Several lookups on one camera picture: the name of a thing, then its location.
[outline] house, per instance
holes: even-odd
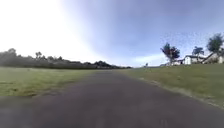
[[[223,63],[224,62],[224,57],[223,56],[218,56],[217,53],[212,53],[208,57],[206,57],[202,63],[203,64],[210,64],[210,63]]]
[[[201,63],[205,58],[201,56],[193,56],[193,55],[186,55],[183,59],[183,64],[189,65],[189,64],[195,64],[195,63]]]
[[[181,65],[183,64],[183,60],[175,60],[172,65]]]

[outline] roof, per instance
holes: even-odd
[[[186,58],[186,57],[205,59],[205,57],[202,57],[202,56],[199,56],[199,57],[198,57],[198,56],[194,56],[194,55],[186,55],[185,58]]]
[[[213,54],[215,54],[214,52],[211,53],[209,56],[207,56],[202,62],[206,61],[208,58],[210,58]]]

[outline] tree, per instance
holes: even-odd
[[[194,47],[194,50],[192,52],[192,55],[196,55],[197,56],[197,61],[199,60],[199,56],[200,54],[204,55],[204,50],[202,47],[197,47],[195,46]]]
[[[8,53],[10,53],[10,54],[16,54],[16,49],[14,49],[14,48],[10,48],[10,49],[8,50]]]
[[[170,46],[169,43],[166,43],[163,48],[161,48],[162,52],[169,59],[170,63],[180,57],[180,50],[174,46]]]
[[[215,34],[213,37],[209,38],[207,48],[210,52],[217,53],[221,51],[221,46],[223,45],[223,36],[219,34]]]
[[[41,58],[41,56],[42,56],[41,52],[36,52],[35,54],[36,54],[36,58]]]

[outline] treeline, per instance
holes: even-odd
[[[110,65],[104,61],[95,63],[70,61],[62,57],[45,57],[41,52],[36,53],[36,57],[17,55],[14,48],[5,52],[0,52],[0,66],[26,67],[26,68],[51,68],[51,69],[124,69],[131,67],[121,67]]]

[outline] grass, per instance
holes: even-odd
[[[33,96],[62,87],[90,74],[91,70],[0,68],[1,96]]]
[[[121,71],[224,107],[224,65],[191,65]]]

